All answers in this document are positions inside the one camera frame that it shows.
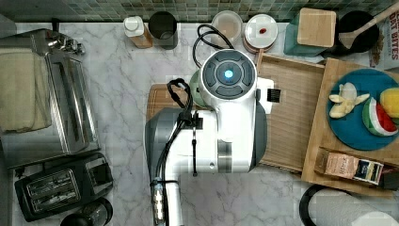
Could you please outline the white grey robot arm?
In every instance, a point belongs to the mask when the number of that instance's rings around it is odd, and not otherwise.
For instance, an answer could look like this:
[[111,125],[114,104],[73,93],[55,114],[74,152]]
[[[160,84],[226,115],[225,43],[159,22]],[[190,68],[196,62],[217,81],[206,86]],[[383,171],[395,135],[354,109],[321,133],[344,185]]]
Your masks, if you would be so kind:
[[179,106],[146,122],[154,226],[184,226],[181,175],[249,172],[266,150],[267,115],[279,101],[274,81],[260,78],[254,62],[234,49],[210,55],[198,81],[204,109],[193,108],[190,87],[177,78],[167,88]]

